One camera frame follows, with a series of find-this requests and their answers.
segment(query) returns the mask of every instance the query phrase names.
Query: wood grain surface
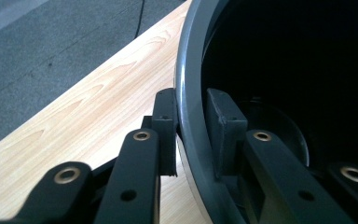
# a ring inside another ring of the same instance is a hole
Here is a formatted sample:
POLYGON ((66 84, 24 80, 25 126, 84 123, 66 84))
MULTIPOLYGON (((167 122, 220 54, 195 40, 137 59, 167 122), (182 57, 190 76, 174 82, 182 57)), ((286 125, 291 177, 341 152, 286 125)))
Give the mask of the wood grain surface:
MULTIPOLYGON (((125 135, 173 86, 181 28, 191 1, 158 22, 0 141, 0 219, 16 215, 50 168, 83 161, 92 169, 118 155, 125 135)), ((162 177, 161 223, 204 223, 186 182, 162 177)))

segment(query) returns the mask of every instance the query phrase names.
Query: wooden table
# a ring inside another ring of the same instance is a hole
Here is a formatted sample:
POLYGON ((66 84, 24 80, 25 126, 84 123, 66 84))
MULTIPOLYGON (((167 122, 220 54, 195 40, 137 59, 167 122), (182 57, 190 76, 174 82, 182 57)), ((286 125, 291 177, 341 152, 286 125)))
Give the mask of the wooden table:
MULTIPOLYGON (((43 174, 65 161, 92 169, 118 155, 125 135, 151 115, 156 92, 173 86, 190 1, 132 41, 0 141, 0 219, 16 215, 43 174)), ((162 177, 161 223, 205 223, 180 162, 162 177)))

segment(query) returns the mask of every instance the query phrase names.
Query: gray carpet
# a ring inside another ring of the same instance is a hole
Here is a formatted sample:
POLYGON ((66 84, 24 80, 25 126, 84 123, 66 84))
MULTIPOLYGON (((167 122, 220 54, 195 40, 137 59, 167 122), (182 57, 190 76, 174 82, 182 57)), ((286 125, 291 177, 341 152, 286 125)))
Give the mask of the gray carpet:
MULTIPOLYGON (((145 0, 140 34, 183 2, 145 0)), ((0 29, 0 140, 129 44, 141 5, 48 0, 0 29)))

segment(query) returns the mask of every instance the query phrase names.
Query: floor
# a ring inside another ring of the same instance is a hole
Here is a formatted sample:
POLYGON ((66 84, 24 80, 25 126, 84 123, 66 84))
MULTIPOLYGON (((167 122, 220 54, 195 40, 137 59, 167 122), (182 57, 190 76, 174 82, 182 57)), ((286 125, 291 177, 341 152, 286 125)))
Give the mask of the floor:
POLYGON ((0 0, 0 140, 184 1, 0 0))

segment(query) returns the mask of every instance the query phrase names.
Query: gray plastic rim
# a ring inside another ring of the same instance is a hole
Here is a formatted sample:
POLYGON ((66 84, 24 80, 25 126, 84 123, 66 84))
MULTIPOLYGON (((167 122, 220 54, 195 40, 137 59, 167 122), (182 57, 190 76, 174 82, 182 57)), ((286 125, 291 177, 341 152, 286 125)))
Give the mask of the gray plastic rim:
POLYGON ((193 0, 183 26, 175 88, 186 156, 213 223, 245 223, 226 186, 215 179, 201 100, 201 63, 206 42, 228 0, 193 0))

